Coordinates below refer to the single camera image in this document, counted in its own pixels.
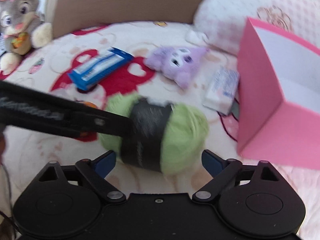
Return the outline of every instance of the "rabbit nose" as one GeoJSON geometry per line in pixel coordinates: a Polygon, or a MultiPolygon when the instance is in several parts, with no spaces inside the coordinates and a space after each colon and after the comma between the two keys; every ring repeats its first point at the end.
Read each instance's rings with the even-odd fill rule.
{"type": "Polygon", "coordinates": [[[23,28],[23,23],[19,23],[15,26],[15,29],[18,31],[23,28]]]}

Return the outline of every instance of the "yarn skein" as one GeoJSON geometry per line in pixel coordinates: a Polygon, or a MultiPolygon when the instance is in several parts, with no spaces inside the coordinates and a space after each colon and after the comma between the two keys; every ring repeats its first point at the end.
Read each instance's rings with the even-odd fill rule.
{"type": "MultiPolygon", "coordinates": [[[[118,93],[108,99],[105,110],[129,117],[133,105],[140,97],[137,93],[118,93]]],[[[200,110],[181,103],[175,104],[162,139],[161,172],[174,175],[192,166],[199,158],[208,132],[207,118],[200,110]]],[[[99,140],[106,150],[115,151],[118,160],[121,160],[121,137],[99,134],[99,140]]]]}

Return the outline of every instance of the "pink box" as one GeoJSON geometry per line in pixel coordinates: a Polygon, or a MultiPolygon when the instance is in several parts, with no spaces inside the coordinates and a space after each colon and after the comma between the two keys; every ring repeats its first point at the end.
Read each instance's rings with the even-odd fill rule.
{"type": "Polygon", "coordinates": [[[320,49],[249,18],[238,71],[238,153],[320,169],[320,49]]]}

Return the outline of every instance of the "stuffed animal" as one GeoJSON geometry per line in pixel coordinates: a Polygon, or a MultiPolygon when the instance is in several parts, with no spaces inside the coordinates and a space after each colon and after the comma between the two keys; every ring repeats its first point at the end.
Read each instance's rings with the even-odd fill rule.
{"type": "Polygon", "coordinates": [[[144,63],[153,70],[161,71],[165,77],[186,89],[199,70],[201,58],[208,51],[204,47],[161,47],[153,51],[144,63]]]}
{"type": "Polygon", "coordinates": [[[37,14],[39,0],[0,0],[0,31],[7,51],[0,58],[4,75],[14,71],[31,48],[41,48],[52,40],[52,25],[42,24],[37,14]]]}

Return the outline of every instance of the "purple plush toy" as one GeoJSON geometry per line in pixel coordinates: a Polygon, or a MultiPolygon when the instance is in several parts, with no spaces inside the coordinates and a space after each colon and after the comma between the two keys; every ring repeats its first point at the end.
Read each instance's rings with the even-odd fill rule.
{"type": "Polygon", "coordinates": [[[182,89],[188,88],[198,72],[207,48],[161,47],[144,60],[146,66],[174,80],[182,89]]]}

